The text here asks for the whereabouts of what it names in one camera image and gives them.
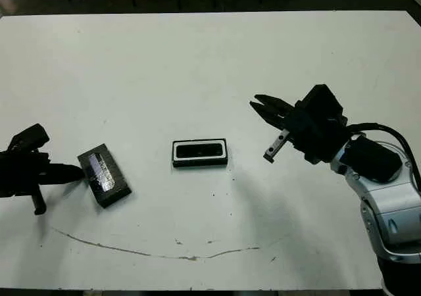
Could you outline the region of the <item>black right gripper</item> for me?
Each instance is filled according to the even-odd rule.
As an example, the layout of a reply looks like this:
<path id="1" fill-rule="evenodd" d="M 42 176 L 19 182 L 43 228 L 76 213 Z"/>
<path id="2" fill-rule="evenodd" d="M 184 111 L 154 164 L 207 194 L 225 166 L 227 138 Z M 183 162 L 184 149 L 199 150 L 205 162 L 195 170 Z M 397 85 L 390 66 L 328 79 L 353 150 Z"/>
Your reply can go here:
<path id="1" fill-rule="evenodd" d="M 317 164 L 330 162 L 349 140 L 347 119 L 337 101 L 297 101 L 290 105 L 263 94 L 256 94 L 255 99 L 259 103 L 250 101 L 250 106 L 266 123 L 281 130 L 264 152 L 264 158 L 271 163 L 288 141 L 304 154 L 305 160 Z"/>

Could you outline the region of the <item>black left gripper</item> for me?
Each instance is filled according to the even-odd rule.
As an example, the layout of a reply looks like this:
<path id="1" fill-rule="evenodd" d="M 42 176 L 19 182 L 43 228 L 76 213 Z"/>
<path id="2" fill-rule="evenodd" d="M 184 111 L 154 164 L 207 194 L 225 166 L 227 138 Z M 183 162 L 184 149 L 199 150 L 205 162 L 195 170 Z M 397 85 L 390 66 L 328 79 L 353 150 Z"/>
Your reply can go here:
<path id="1" fill-rule="evenodd" d="M 30 196 L 34 214 L 44 214 L 47 206 L 39 187 L 41 173 L 46 173 L 44 184 L 68 184 L 84 178 L 83 170 L 78 166 L 49 163 L 49 155 L 38 150 L 1 151 L 1 198 Z"/>

